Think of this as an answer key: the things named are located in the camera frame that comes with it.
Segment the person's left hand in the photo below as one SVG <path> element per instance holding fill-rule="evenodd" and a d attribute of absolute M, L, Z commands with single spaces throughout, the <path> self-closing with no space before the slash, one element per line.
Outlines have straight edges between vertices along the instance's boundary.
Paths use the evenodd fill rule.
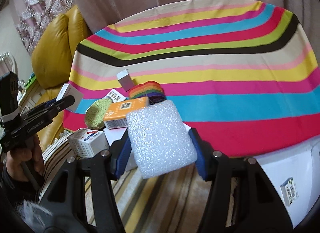
<path fill-rule="evenodd" d="M 21 167 L 22 162 L 29 160 L 34 161 L 34 170 L 41 176 L 44 173 L 45 165 L 42 157 L 42 149 L 40 147 L 40 139 L 37 134 L 29 141 L 31 143 L 27 148 L 20 148 L 7 152 L 6 168 L 8 174 L 17 181 L 27 182 L 28 178 L 25 176 Z"/>

